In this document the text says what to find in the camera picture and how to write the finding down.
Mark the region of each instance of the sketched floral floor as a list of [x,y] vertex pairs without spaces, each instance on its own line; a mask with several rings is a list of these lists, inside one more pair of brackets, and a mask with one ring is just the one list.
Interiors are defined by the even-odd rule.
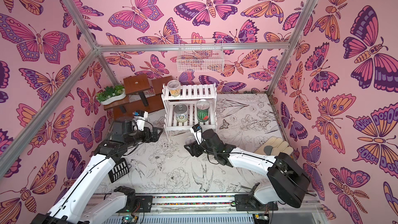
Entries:
[[[224,143],[254,152],[269,137],[282,137],[265,94],[218,94],[217,134]],[[149,122],[163,127],[165,111],[149,114]],[[137,193],[245,192],[265,177],[241,168],[211,164],[207,156],[191,157],[184,149],[190,132],[175,132],[171,141],[162,134],[156,143],[143,144],[126,156],[130,172],[111,183],[106,177],[97,193],[118,186],[132,187]],[[217,161],[210,156],[212,163]]]

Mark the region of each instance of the can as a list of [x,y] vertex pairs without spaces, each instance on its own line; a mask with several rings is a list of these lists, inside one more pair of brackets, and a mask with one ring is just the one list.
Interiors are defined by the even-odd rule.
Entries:
[[188,120],[188,107],[184,104],[178,104],[174,107],[174,115],[178,122],[184,123]]
[[196,115],[198,117],[199,122],[207,122],[209,121],[209,108],[210,108],[210,103],[205,100],[201,99],[198,100],[196,103]]

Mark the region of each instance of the potted plant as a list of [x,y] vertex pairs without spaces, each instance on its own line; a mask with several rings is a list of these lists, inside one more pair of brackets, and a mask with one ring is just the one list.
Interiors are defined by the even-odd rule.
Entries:
[[102,105],[110,104],[126,97],[123,85],[116,85],[115,87],[105,87],[103,92],[96,94],[97,100]]

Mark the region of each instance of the white wire basket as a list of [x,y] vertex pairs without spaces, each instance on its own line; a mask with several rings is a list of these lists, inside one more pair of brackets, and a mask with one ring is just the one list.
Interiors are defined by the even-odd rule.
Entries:
[[[210,39],[212,42],[217,40],[215,38],[203,38]],[[201,72],[223,72],[224,71],[224,52],[222,51],[223,40],[221,42],[213,44],[205,44],[198,46],[194,50],[191,47],[187,47],[183,43],[179,43],[178,55],[177,55],[177,69],[178,72],[201,71]]]

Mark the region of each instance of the plastic cup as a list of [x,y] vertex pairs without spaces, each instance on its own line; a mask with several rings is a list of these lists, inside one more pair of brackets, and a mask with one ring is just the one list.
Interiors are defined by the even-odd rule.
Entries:
[[181,94],[181,84],[177,80],[172,80],[167,83],[167,88],[170,91],[170,94],[174,97],[177,97]]

